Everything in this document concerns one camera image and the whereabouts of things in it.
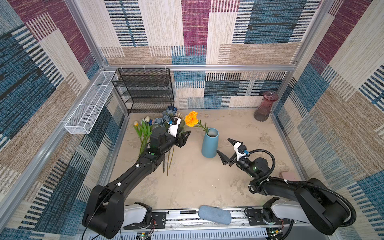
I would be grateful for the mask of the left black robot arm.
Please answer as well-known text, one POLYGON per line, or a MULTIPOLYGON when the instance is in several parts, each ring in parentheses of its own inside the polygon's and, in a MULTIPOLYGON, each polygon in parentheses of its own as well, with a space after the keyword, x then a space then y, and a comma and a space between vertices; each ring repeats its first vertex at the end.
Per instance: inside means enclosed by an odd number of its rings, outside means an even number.
POLYGON ((146 176, 161 165, 173 146, 181 148, 186 144, 190 133, 178 130, 173 136, 163 127, 154 128, 150 143, 132 167, 113 182, 97 185, 91 190, 82 225, 107 239, 112 239, 121 228, 129 225, 149 227, 153 221, 152 208, 140 202, 125 206, 125 200, 146 176))

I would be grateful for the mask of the cream sunflower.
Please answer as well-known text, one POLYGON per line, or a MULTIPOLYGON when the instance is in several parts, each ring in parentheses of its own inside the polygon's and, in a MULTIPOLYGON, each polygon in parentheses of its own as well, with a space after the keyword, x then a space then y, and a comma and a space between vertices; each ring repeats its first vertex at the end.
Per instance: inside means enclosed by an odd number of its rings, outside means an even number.
MULTIPOLYGON (((180 114, 175 114, 174 117, 178 117, 181 119, 181 115, 180 114)), ((169 154, 168 156, 168 160, 167 160, 167 176, 169 176, 169 170, 171 168, 171 165, 172 165, 172 160, 173 160, 173 156, 174 156, 174 149, 175 147, 172 148, 172 153, 169 154)))

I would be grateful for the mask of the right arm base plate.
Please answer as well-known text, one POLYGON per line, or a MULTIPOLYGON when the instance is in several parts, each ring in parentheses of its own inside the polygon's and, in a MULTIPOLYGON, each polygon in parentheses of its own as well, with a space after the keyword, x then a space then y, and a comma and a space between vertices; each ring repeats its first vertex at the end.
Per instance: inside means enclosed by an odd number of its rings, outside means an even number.
POLYGON ((291 220, 277 218, 271 210, 245 208, 250 226, 289 225, 291 220))

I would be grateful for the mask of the dark blue rose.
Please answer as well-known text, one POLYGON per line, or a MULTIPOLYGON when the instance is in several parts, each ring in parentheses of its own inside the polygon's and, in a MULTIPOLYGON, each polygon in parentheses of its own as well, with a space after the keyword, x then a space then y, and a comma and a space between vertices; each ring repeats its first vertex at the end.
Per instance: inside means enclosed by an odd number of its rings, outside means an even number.
POLYGON ((175 106, 168 106, 168 110, 175 114, 177 113, 178 108, 175 106))

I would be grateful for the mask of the teal ceramic vase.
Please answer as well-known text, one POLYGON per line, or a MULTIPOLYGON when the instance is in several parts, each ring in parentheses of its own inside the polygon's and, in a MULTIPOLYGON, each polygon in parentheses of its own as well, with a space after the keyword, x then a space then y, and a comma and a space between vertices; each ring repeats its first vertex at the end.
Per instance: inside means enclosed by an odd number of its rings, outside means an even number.
POLYGON ((217 154, 219 144, 219 131, 215 128, 209 128, 208 132, 205 133, 203 145, 202 145, 202 155, 205 158, 214 158, 217 154))

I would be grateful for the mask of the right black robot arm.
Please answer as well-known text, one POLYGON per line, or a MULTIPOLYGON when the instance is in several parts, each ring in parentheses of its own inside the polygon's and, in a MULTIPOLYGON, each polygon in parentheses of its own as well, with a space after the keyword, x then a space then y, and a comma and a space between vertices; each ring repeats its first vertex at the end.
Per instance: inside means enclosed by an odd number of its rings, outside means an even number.
POLYGON ((272 177, 276 159, 271 152, 264 149, 248 151, 243 142, 228 141, 235 153, 228 157, 217 151, 222 163, 236 165, 252 178, 248 185, 251 194, 273 196, 263 206, 265 222, 274 215, 279 219, 310 223, 320 233, 330 236, 338 228, 349 227, 357 220, 353 205, 320 180, 290 181, 272 177))

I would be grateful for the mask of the light blue rose bunch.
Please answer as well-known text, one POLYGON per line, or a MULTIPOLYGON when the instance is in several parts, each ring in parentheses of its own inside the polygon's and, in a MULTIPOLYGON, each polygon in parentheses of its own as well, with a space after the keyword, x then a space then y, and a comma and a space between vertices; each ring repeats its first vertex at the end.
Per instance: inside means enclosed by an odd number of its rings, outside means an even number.
POLYGON ((170 118, 175 114, 166 109, 163 111, 163 116, 161 118, 156 118, 154 122, 154 127, 152 129, 151 141, 150 141, 150 149, 154 154, 154 170, 157 169, 161 165, 161 163, 165 159, 166 153, 168 153, 171 148, 175 146, 176 138, 171 136, 168 133, 169 129, 169 121, 170 118))

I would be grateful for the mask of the orange marigold flower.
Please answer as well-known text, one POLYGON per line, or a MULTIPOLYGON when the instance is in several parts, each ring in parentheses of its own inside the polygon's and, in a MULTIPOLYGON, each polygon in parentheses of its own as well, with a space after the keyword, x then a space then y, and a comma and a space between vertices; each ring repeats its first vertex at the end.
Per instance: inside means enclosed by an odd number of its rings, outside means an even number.
POLYGON ((207 126, 207 123, 203 124, 201 120, 198 119, 198 113, 195 111, 191 111, 185 116, 185 123, 188 127, 198 127, 203 129, 203 131, 208 134, 209 133, 209 128, 207 126))

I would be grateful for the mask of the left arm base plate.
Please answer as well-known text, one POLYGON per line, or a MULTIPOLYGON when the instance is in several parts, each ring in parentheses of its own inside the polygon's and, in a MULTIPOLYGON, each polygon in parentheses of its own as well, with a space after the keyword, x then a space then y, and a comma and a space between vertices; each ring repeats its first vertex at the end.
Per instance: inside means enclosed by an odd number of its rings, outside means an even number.
POLYGON ((149 220, 144 219, 142 223, 135 223, 124 226, 124 230, 150 230, 155 226, 155 229, 164 229, 166 226, 167 212, 152 212, 149 220))

